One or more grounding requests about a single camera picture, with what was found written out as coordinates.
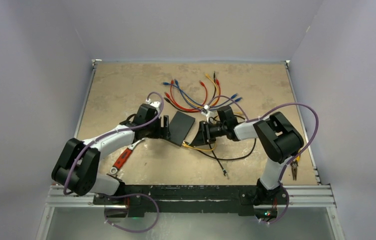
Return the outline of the black network switch box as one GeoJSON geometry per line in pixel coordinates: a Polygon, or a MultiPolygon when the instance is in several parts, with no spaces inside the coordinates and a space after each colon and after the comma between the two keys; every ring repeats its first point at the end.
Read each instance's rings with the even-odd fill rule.
{"type": "Polygon", "coordinates": [[[194,117],[177,111],[169,124],[170,137],[168,141],[176,146],[182,146],[195,120],[194,117]]]}

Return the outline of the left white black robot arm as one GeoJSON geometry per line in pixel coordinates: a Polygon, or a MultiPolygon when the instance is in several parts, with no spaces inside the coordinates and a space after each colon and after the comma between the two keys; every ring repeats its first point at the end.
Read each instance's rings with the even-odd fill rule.
{"type": "Polygon", "coordinates": [[[164,104],[159,101],[143,103],[133,120],[122,121],[100,136],[85,140],[71,138],[65,143],[51,178],[65,187],[65,195],[103,194],[112,204],[120,204],[125,198],[125,191],[120,188],[122,182],[108,173],[100,173],[99,162],[140,139],[168,137],[168,130],[161,125],[163,109],[164,104]]]}

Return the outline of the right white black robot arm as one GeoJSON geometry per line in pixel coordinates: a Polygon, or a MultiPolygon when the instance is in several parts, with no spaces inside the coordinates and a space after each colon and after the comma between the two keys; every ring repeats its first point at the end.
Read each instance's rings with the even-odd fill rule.
{"type": "Polygon", "coordinates": [[[213,144],[225,136],[234,142],[258,139],[268,157],[265,169],[256,184],[257,199],[267,204],[276,197],[280,188],[283,165],[304,146],[304,140],[288,119],[276,112],[266,119],[238,122],[230,106],[217,109],[216,123],[201,121],[191,147],[213,144]]]}

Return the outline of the red handled adjustable wrench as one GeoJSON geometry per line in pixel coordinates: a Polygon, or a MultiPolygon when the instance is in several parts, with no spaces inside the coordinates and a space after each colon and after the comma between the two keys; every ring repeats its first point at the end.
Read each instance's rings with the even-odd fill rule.
{"type": "Polygon", "coordinates": [[[144,141],[145,138],[142,138],[136,142],[134,142],[133,144],[129,145],[122,153],[121,155],[116,159],[116,161],[114,162],[114,164],[112,165],[109,173],[111,175],[116,175],[121,169],[122,167],[124,166],[124,164],[127,162],[127,160],[129,159],[129,157],[131,156],[133,150],[136,148],[136,146],[138,144],[140,144],[142,141],[144,141]]]}

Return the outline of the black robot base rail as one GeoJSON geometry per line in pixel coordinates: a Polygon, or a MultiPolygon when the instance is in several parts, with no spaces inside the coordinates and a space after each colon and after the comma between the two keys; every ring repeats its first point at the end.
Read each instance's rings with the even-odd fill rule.
{"type": "Polygon", "coordinates": [[[122,209],[130,218],[146,213],[237,214],[274,218],[288,203],[286,190],[268,193],[256,185],[125,185],[114,196],[95,194],[93,203],[122,209]]]}

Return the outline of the yellow handled pliers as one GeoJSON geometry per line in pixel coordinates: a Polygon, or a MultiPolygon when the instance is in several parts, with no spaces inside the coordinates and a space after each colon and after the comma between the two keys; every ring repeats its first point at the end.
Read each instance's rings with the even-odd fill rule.
{"type": "Polygon", "coordinates": [[[299,160],[301,159],[301,156],[299,155],[298,157],[293,160],[290,165],[291,165],[291,173],[292,173],[292,178],[294,181],[297,180],[298,176],[298,166],[299,166],[299,160]]]}

